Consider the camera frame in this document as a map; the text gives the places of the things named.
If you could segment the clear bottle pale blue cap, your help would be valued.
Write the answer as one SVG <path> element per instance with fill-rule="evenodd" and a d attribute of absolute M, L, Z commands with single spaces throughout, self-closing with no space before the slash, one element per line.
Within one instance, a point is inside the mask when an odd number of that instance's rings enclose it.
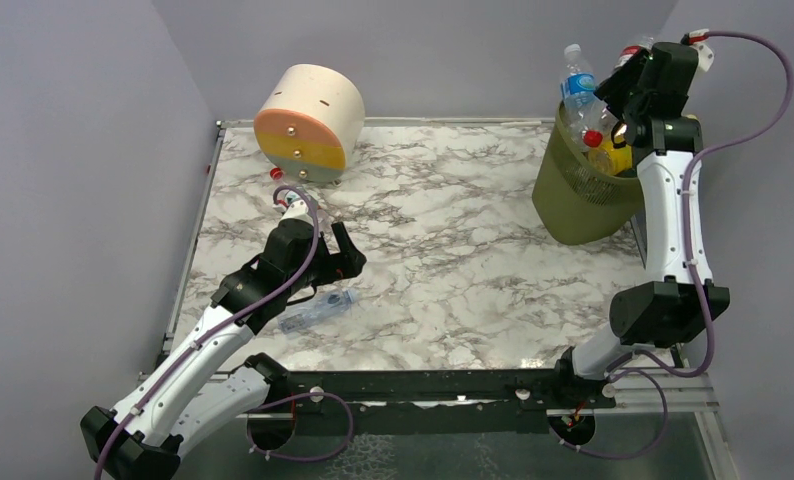
<path fill-rule="evenodd" d="M 305 303 L 288 307 L 277 318 L 278 327 L 284 334 L 309 329 L 349 311 L 357 300 L 358 294 L 353 288 L 316 294 Z"/>

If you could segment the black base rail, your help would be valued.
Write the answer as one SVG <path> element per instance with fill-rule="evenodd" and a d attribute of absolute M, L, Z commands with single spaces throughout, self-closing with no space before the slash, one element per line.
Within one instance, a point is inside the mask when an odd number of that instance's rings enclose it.
<path fill-rule="evenodd" d="M 553 369 L 288 371 L 265 354 L 185 399 L 172 418 L 179 453 L 238 416 L 264 450 L 293 436 L 415 435 L 572 431 L 590 437 L 593 420 L 575 411 L 611 408 L 604 380 Z"/>

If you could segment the yellow juice bottle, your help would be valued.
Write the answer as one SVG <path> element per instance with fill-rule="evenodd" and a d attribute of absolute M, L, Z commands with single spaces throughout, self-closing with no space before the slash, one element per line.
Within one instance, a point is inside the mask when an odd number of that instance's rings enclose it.
<path fill-rule="evenodd" d="M 586 158 L 599 172 L 610 176 L 618 176 L 633 167 L 632 149 L 625 142 L 616 146 L 608 138 L 591 148 Z"/>

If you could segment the round cream drawer cabinet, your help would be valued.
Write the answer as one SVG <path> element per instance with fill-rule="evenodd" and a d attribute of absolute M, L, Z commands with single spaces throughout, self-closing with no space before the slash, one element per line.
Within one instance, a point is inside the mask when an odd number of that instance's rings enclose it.
<path fill-rule="evenodd" d="M 287 178 L 339 180 L 365 123 L 362 95 L 343 74 L 314 64 L 289 67 L 253 120 L 257 144 Z"/>

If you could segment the green mesh waste bin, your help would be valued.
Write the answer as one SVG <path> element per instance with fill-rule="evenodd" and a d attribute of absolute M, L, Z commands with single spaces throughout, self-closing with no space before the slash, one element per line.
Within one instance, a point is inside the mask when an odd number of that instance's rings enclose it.
<path fill-rule="evenodd" d="M 598 171 L 581 152 L 557 106 L 532 191 L 532 202 L 545 229 L 565 245 L 582 245 L 615 234 L 644 211 L 639 180 Z"/>

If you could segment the red label bottle red cap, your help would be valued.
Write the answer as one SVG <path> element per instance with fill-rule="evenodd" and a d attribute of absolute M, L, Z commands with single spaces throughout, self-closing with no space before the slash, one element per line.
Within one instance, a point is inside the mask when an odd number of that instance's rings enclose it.
<path fill-rule="evenodd" d="M 578 139 L 587 149 L 596 148 L 622 123 L 625 102 L 643 68 L 656 37 L 635 36 L 624 47 L 611 75 L 595 90 L 595 100 L 586 108 Z"/>

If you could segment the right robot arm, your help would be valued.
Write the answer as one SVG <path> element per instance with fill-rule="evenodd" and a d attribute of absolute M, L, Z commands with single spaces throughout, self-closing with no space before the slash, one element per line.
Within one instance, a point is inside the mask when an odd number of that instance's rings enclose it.
<path fill-rule="evenodd" d="M 638 355 L 706 338 L 699 367 L 665 371 L 683 378 L 706 372 L 715 351 L 714 321 L 729 306 L 728 288 L 713 281 L 700 225 L 699 154 L 702 129 L 684 116 L 698 70 L 691 46 L 658 42 L 637 52 L 597 89 L 599 99 L 626 126 L 646 217 L 647 282 L 614 295 L 609 323 L 568 348 L 554 373 L 558 396 L 573 402 L 600 393 L 616 368 Z"/>

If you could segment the clear bottle blue label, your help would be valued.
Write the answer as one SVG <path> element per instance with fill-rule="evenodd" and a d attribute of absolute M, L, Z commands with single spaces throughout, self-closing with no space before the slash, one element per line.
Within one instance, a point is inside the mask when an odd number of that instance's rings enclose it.
<path fill-rule="evenodd" d="M 593 68 L 579 44 L 570 44 L 563 51 L 565 66 L 560 90 L 563 121 L 578 148 L 588 151 L 599 146 L 614 122 L 603 101 L 595 94 Z"/>

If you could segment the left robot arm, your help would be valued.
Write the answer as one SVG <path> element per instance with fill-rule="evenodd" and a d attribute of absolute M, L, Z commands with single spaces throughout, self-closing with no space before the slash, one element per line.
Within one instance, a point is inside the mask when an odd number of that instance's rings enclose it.
<path fill-rule="evenodd" d="M 283 217 L 263 251 L 223 278 L 195 327 L 155 371 L 113 407 L 83 416 L 94 478 L 170 479 L 197 444 L 238 415 L 306 398 L 290 389 L 289 371 L 267 354 L 248 357 L 215 389 L 204 387 L 297 292 L 362 273 L 366 257 L 345 224 L 331 229 L 335 253 L 318 222 Z"/>

